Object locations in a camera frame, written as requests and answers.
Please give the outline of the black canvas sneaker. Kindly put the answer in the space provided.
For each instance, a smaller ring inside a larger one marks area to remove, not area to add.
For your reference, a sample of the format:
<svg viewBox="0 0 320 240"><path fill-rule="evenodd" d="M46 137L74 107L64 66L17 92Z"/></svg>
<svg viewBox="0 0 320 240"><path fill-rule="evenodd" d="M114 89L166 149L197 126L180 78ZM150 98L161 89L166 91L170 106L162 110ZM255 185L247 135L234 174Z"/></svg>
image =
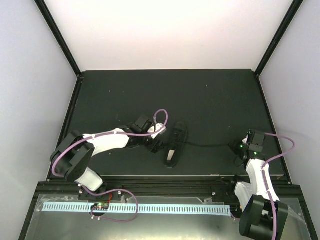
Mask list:
<svg viewBox="0 0 320 240"><path fill-rule="evenodd" d="M182 122L176 122L169 136L169 141L165 154L165 166L173 168L179 162L185 143L188 137L187 125Z"/></svg>

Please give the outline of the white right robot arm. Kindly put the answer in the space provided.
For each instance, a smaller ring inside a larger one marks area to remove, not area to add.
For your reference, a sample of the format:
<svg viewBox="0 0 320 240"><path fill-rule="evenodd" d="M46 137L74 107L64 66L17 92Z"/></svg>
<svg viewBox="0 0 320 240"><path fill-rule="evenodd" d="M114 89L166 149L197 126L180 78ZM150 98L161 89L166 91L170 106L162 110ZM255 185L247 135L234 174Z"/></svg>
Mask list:
<svg viewBox="0 0 320 240"><path fill-rule="evenodd" d="M239 181L227 189L228 198L240 203L239 233L252 240L279 240L282 237L289 207L280 201L270 176L270 163L284 153L266 158L263 154L266 132L249 130L242 140L229 148L242 160L249 182Z"/></svg>

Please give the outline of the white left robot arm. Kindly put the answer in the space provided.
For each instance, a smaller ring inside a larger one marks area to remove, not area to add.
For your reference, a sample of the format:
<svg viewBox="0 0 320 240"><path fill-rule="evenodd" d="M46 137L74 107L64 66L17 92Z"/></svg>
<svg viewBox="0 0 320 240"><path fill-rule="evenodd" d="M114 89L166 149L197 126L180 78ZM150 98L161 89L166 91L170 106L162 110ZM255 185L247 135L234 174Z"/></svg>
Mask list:
<svg viewBox="0 0 320 240"><path fill-rule="evenodd" d="M97 200L108 192L100 175L89 168L92 157L117 149L146 147L156 153L162 142L157 139L166 131L164 123L157 123L147 116L136 122L120 126L111 131L96 134L69 133L50 157L51 172L67 182L75 182L87 190Z"/></svg>

